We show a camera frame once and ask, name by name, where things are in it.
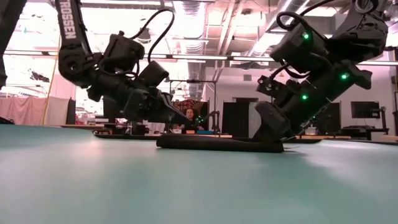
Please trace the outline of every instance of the teal table surface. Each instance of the teal table surface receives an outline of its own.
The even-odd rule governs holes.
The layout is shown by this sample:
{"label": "teal table surface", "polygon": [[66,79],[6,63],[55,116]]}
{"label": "teal table surface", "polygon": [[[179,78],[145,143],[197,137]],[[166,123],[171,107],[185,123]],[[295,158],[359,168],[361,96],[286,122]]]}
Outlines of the teal table surface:
{"label": "teal table surface", "polygon": [[0,125],[0,223],[398,223],[398,147],[287,147],[171,150],[85,130]]}

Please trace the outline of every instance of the ceiling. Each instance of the ceiling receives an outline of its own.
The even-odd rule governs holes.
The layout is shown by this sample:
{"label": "ceiling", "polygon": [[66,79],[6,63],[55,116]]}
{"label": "ceiling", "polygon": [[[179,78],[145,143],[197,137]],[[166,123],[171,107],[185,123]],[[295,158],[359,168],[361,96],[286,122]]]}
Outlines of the ceiling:
{"label": "ceiling", "polygon": [[[37,82],[43,86],[35,87],[37,91],[31,91],[27,88],[21,91],[29,92],[39,96],[45,96],[48,91],[48,83],[33,80],[32,71],[42,74],[44,77],[51,79],[55,64],[55,55],[59,47],[59,28],[57,21],[57,12],[52,7],[50,0],[34,0],[28,1],[23,13],[20,16],[18,25],[8,45],[8,51],[18,56],[6,56],[6,70],[9,75],[7,84],[24,84],[36,85]],[[306,1],[308,6],[317,1]],[[277,0],[217,0],[204,1],[201,4],[203,8],[199,9],[198,20],[187,19],[177,10],[177,6],[181,2],[165,1],[161,6],[161,1],[107,1],[107,0],[81,0],[82,14],[84,23],[88,29],[88,40],[94,51],[102,52],[109,40],[110,34],[117,34],[119,30],[123,30],[126,36],[133,36],[144,25],[153,13],[160,7],[175,8],[177,15],[174,25],[172,26],[166,37],[160,41],[155,48],[155,54],[185,54],[186,46],[204,43],[204,48],[200,52],[205,55],[223,55],[223,54],[239,54],[244,55],[246,52],[254,48],[255,43],[261,39],[265,39],[260,47],[267,47],[276,44],[283,37],[280,30],[272,30],[273,34],[267,34],[267,38],[261,38],[265,33],[266,22],[269,21],[270,15],[278,8]],[[344,8],[349,5],[350,0],[339,0],[329,3],[323,7],[319,7],[307,14],[308,22],[317,30],[321,30],[324,34],[332,34],[336,29],[336,18],[344,16]],[[148,26],[151,42],[144,44],[148,51],[155,39],[168,26],[171,19],[171,13],[161,13]],[[203,27],[200,27],[200,21],[203,19]],[[199,39],[189,39],[188,36],[195,36],[203,31],[203,35]],[[389,36],[388,44],[397,45],[398,39],[395,36]],[[31,56],[22,56],[26,51],[38,51]],[[192,63],[189,61],[173,61],[161,62],[170,72],[171,79],[188,79],[192,73],[192,68],[204,68],[204,72],[197,72],[200,79],[211,79],[214,74],[213,63]],[[220,81],[240,83],[242,73],[248,71],[240,68],[225,68]],[[264,70],[251,69],[251,74],[261,74]],[[163,83],[160,88],[168,91],[169,84]],[[192,91],[200,94],[201,87],[190,88],[190,85],[180,85],[176,95],[179,97],[190,96]]]}

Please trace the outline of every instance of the person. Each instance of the person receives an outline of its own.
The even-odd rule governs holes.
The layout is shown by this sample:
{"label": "person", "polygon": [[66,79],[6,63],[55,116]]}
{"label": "person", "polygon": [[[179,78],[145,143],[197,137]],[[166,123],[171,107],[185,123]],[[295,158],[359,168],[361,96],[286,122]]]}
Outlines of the person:
{"label": "person", "polygon": [[204,128],[202,126],[195,126],[196,123],[196,113],[195,110],[192,108],[188,108],[185,110],[185,116],[188,118],[188,122],[186,122],[185,124],[179,126],[179,129],[185,129],[185,130],[204,130]]}

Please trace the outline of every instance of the wall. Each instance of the wall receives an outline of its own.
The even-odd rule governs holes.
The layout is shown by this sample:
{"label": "wall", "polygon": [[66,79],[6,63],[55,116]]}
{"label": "wall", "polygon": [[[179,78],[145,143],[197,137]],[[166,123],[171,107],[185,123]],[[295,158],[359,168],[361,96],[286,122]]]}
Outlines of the wall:
{"label": "wall", "polygon": [[[385,54],[378,60],[389,60],[389,54]],[[360,66],[362,70],[369,70],[373,72],[372,76],[372,88],[370,90],[364,90],[358,86],[352,86],[344,94],[336,99],[336,102],[341,102],[341,125],[367,125],[381,128],[381,119],[353,119],[351,117],[351,101],[379,101],[380,106],[385,106],[386,110],[386,121],[387,127],[390,129],[389,134],[395,134],[394,117],[392,112],[394,110],[394,98],[393,98],[393,84],[390,81],[390,75],[394,74],[394,67],[381,67],[381,66]],[[236,81],[236,77],[241,79],[244,73],[253,74],[253,81],[250,85],[248,83],[242,83],[242,81]],[[232,102],[234,97],[248,97],[248,98],[259,98],[260,100],[269,101],[270,98],[266,95],[256,92],[256,78],[259,75],[268,75],[267,70],[248,70],[242,71],[241,69],[229,69],[228,73],[221,75],[222,82],[217,84],[217,104],[216,110],[223,114],[223,102]],[[210,99],[210,111],[213,110],[213,92],[206,86],[203,92],[203,100]],[[220,127],[222,128],[222,117],[220,117]]]}

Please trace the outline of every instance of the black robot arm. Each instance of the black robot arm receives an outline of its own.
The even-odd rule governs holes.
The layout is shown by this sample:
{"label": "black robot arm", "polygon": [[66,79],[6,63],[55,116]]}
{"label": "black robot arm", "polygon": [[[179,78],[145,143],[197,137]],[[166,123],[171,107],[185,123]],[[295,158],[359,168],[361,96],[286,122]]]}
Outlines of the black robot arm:
{"label": "black robot arm", "polygon": [[[278,25],[287,33],[270,56],[282,66],[270,77],[258,80],[257,91],[274,101],[257,104],[262,124],[253,140],[291,138],[352,85],[371,88],[372,73],[356,64],[383,53],[388,31],[382,20],[385,0],[353,1],[345,21],[330,39],[303,19],[305,13],[328,2],[331,0],[317,3],[300,15],[281,12],[277,16]],[[293,17],[294,21],[282,24],[282,16]],[[288,80],[283,84],[274,80],[282,70],[302,82]]]}
{"label": "black robot arm", "polygon": [[[87,88],[91,100],[99,101],[102,96],[112,98],[125,118],[131,121],[146,119],[151,122],[170,122],[186,119],[172,106],[172,96],[156,88],[168,77],[166,70],[157,62],[150,61],[140,74],[138,68],[136,72],[132,71],[145,54],[144,47],[134,41],[135,37],[125,37],[123,32],[111,34],[104,54],[93,54],[81,18],[80,1],[56,0],[55,7],[62,38],[58,69],[65,79]],[[158,11],[154,16],[164,11],[168,10]]]}

